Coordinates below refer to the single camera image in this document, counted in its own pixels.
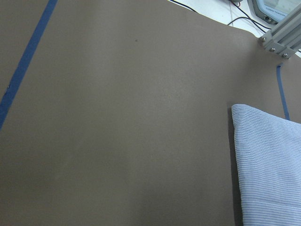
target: white surface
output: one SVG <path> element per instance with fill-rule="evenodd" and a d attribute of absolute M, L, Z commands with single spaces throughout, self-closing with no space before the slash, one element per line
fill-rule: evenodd
<path fill-rule="evenodd" d="M 228 24 L 230 21 L 234 20 L 237 17 L 245 16 L 239 9 L 237 9 L 229 0 L 177 0 L 178 2 L 185 4 L 199 14 L 202 14 L 208 18 L 216 20 L 223 24 Z M 253 4 L 251 0 L 243 0 L 240 2 L 240 8 L 245 11 L 253 20 L 265 25 L 266 27 L 272 28 L 273 24 L 268 24 L 264 20 L 256 16 Z M 251 21 L 246 19 L 239 19 L 232 23 L 232 26 L 243 29 L 251 32 L 257 38 L 263 35 L 263 32 L 260 31 Z"/>

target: striped towel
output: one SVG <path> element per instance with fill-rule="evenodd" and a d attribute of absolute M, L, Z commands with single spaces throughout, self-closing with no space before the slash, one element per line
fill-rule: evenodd
<path fill-rule="evenodd" d="M 301 226 L 301 124 L 232 106 L 244 226 Z"/>

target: blue line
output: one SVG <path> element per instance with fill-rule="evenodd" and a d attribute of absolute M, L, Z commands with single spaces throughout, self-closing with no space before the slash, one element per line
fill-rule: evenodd
<path fill-rule="evenodd" d="M 285 100 L 285 95 L 283 91 L 283 86 L 282 86 L 282 81 L 281 81 L 281 71 L 280 68 L 283 63 L 279 64 L 276 68 L 277 72 L 277 81 L 278 81 L 278 86 L 279 86 L 279 91 L 280 91 L 280 96 L 281 96 L 281 101 L 282 101 L 282 106 L 283 106 L 283 111 L 285 115 L 285 119 L 290 120 L 290 115 L 288 113 L 287 105 L 286 105 L 286 100 Z"/>
<path fill-rule="evenodd" d="M 5 121 L 5 118 L 8 114 L 8 110 L 10 106 L 13 103 L 13 100 L 17 94 L 17 91 L 20 87 L 20 84 L 22 82 L 22 79 L 25 76 L 25 73 L 27 71 L 27 68 L 32 60 L 33 54 L 37 49 L 37 46 L 40 42 L 40 39 L 43 35 L 43 32 L 48 24 L 48 21 L 50 20 L 51 14 L 53 10 L 55 9 L 55 5 L 57 3 L 57 0 L 49 0 L 45 10 L 39 20 L 39 23 L 34 30 L 32 37 L 30 38 L 27 47 L 21 57 L 21 60 L 18 64 L 17 69 L 15 70 L 15 73 L 13 77 L 10 80 L 9 86 L 6 90 L 6 93 L 4 94 L 1 103 L 0 103 L 0 130 L 3 126 L 3 123 Z"/>

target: electronic device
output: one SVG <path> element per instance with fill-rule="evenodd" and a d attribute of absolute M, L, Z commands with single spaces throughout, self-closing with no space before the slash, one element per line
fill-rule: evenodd
<path fill-rule="evenodd" d="M 269 24 L 277 24 L 292 12 L 301 0 L 252 0 L 255 14 Z"/>

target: towel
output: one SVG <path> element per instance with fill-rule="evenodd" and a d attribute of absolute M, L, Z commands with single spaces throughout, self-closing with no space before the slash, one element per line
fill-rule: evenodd
<path fill-rule="evenodd" d="M 244 226 L 301 226 L 301 124 L 232 106 Z"/>

